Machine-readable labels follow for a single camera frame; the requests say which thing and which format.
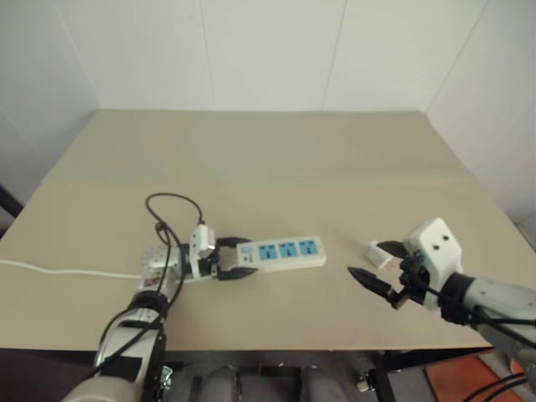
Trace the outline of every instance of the beige tabletop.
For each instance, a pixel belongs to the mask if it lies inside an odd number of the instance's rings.
[[[320,235],[324,267],[188,283],[168,350],[406,349],[486,345],[408,302],[393,310],[347,267],[376,271],[370,240],[441,216],[471,276],[536,288],[536,256],[417,112],[99,111],[0,242],[0,259],[137,274],[158,239],[152,192],[198,201],[218,236]],[[155,202],[187,240],[191,206]],[[0,265],[0,348],[95,350],[137,281]],[[397,283],[396,266],[379,275]]]

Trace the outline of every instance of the blue outlet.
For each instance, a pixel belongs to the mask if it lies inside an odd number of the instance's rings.
[[[301,255],[313,255],[318,254],[317,245],[312,240],[305,240],[300,242]]]
[[[261,260],[274,260],[277,258],[276,245],[262,245],[259,247]]]
[[[296,257],[298,255],[296,243],[281,243],[279,245],[279,252],[283,258]]]

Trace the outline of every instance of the white cable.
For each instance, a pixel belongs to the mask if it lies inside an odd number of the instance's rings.
[[[41,272],[42,274],[52,274],[52,275],[93,275],[93,276],[105,276],[107,278],[117,278],[117,279],[140,279],[141,278],[141,276],[139,275],[120,274],[118,272],[86,271],[86,270],[49,270],[48,268],[43,268],[42,266],[37,266],[34,264],[28,264],[26,262],[13,261],[13,260],[0,260],[0,264],[20,266],[28,270]]]

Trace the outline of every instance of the orange surface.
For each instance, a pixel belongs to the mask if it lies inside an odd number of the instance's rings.
[[[438,402],[462,402],[477,389],[498,380],[498,376],[477,357],[439,363],[425,369],[430,385]],[[501,388],[494,387],[474,402],[482,402],[489,394]],[[519,402],[521,399],[512,391],[502,394],[497,402]]]

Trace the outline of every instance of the power strip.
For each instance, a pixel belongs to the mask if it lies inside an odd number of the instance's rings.
[[[326,252],[318,236],[291,237],[240,243],[236,265],[260,271],[312,268],[326,263]]]

